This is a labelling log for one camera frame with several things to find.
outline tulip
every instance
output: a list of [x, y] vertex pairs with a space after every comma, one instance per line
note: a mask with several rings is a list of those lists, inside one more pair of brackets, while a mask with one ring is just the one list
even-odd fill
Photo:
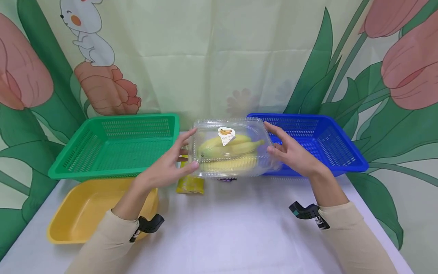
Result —
[[75, 69], [85, 95], [94, 110], [101, 115], [137, 114], [141, 98], [137, 97], [137, 85], [123, 79], [115, 65], [93, 67], [82, 62]]
[[0, 13], [0, 103], [16, 110], [45, 103], [53, 81], [29, 41]]
[[374, 0], [359, 33], [371, 38], [390, 36], [406, 25], [428, 0]]
[[394, 102], [408, 110], [438, 102], [438, 11], [397, 41], [381, 68]]

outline cartoon mouse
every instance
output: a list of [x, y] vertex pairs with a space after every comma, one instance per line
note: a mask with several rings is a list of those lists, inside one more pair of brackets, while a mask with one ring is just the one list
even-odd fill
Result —
[[73, 44], [79, 47], [85, 61], [95, 67], [111, 66], [114, 51], [97, 32], [102, 28], [102, 19], [95, 4], [102, 0], [60, 0], [61, 18], [78, 37]]

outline purple package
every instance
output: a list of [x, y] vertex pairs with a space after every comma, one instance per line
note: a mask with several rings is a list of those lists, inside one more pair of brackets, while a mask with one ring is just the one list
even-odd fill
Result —
[[227, 182], [234, 181], [234, 180], [237, 180], [237, 179], [236, 178], [219, 179], [219, 181], [227, 181]]

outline wrist strap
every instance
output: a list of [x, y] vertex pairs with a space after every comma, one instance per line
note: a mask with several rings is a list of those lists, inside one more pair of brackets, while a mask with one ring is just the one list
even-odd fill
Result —
[[321, 230], [330, 228], [328, 223], [319, 214], [319, 206], [315, 205], [314, 203], [304, 208], [299, 202], [294, 202], [293, 204], [290, 205], [289, 210], [292, 211], [292, 213], [298, 219], [303, 219], [303, 220], [315, 219], [316, 224]]
[[156, 232], [160, 226], [164, 223], [164, 218], [160, 214], [155, 214], [152, 220], [148, 221], [145, 217], [140, 216], [138, 218], [139, 226], [137, 231], [132, 235], [129, 242], [135, 242], [140, 232], [144, 233], [154, 233]]

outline fingernail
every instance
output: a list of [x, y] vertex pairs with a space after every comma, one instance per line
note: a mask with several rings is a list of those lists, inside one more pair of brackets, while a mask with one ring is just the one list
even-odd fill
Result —
[[198, 168], [199, 167], [199, 163], [198, 162], [191, 162], [190, 166], [192, 168]]

